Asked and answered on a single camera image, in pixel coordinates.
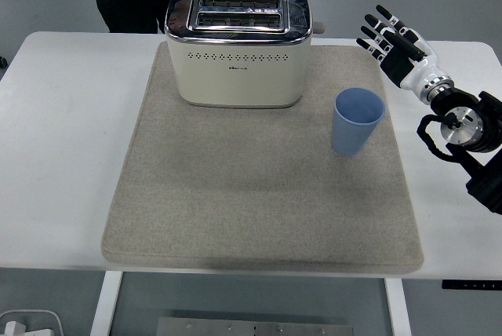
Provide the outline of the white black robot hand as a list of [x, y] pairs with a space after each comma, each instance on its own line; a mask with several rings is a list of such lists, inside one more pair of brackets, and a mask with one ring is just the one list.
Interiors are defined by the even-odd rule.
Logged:
[[366, 38], [357, 38], [356, 43], [378, 62], [388, 79], [424, 104], [430, 104], [436, 92], [453, 88], [429, 43], [383, 6], [377, 5], [376, 11], [380, 17], [365, 15], [361, 31]]

